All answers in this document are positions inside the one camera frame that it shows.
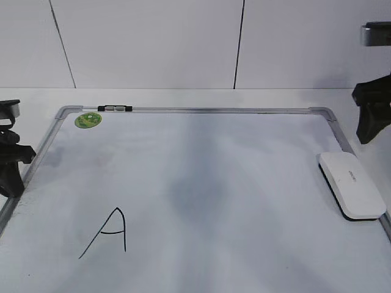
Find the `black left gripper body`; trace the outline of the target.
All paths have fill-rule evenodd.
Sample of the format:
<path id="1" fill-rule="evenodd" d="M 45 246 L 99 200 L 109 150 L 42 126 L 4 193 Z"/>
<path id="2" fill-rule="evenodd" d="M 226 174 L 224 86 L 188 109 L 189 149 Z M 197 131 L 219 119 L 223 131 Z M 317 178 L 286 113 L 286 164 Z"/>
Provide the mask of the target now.
<path id="1" fill-rule="evenodd" d="M 20 137 L 11 128 L 15 124 L 14 118 L 8 118 L 8 125 L 1 125 L 1 164 L 22 162 L 30 164 L 36 156 L 31 146 L 20 145 Z"/>

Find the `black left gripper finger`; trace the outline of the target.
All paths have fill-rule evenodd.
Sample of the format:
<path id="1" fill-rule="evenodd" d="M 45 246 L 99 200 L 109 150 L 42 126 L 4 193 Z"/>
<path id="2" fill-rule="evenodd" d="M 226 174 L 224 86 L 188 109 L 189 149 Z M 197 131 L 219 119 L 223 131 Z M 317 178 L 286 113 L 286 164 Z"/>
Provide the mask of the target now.
<path id="1" fill-rule="evenodd" d="M 24 192 L 17 162 L 1 164 L 1 195 L 5 197 L 20 197 Z"/>

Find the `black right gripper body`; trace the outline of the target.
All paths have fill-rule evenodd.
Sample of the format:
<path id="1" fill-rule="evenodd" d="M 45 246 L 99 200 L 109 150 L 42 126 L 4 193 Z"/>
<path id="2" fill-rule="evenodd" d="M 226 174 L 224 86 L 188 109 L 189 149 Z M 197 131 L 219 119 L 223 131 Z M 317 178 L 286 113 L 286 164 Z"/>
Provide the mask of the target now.
<path id="1" fill-rule="evenodd" d="M 390 104 L 390 75 L 369 81 L 358 83 L 352 98 L 357 106 L 370 103 Z"/>

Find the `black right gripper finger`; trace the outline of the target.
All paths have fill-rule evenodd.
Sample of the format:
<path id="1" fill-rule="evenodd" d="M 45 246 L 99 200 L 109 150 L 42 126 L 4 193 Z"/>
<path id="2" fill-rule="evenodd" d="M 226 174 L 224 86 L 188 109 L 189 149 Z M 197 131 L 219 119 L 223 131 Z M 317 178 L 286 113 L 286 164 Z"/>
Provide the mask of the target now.
<path id="1" fill-rule="evenodd" d="M 362 145 L 371 142 L 390 125 L 390 103 L 368 103 L 360 106 L 357 137 Z"/>

